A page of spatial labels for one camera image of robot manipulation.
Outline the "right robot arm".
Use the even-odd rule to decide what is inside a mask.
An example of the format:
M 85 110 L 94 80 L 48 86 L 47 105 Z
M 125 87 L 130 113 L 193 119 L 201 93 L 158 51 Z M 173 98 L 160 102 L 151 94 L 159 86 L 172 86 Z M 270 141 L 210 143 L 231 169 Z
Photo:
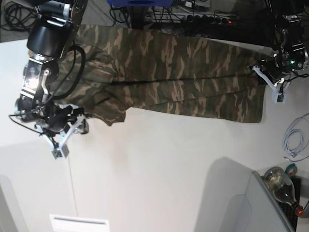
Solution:
M 43 135 L 54 137 L 67 131 L 68 123 L 77 120 L 72 107 L 61 109 L 56 100 L 66 98 L 78 84 L 84 71 L 85 52 L 75 45 L 87 7 L 86 0 L 18 0 L 17 4 L 32 7 L 37 16 L 30 31 L 27 48 L 33 52 L 24 68 L 24 82 L 16 101 L 15 117 L 24 123 L 34 122 Z M 58 78 L 58 61 L 69 51 L 79 52 L 82 64 L 73 85 L 66 93 L 57 96 L 50 92 Z

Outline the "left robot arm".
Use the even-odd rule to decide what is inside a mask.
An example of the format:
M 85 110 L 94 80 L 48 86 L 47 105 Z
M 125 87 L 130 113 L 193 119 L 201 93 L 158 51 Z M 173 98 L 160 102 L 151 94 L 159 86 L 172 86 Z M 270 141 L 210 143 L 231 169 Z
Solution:
M 306 69 L 309 55 L 304 44 L 301 15 L 307 0 L 266 0 L 259 21 L 263 33 L 275 51 L 272 60 L 260 61 L 261 71 L 276 84 L 289 74 Z

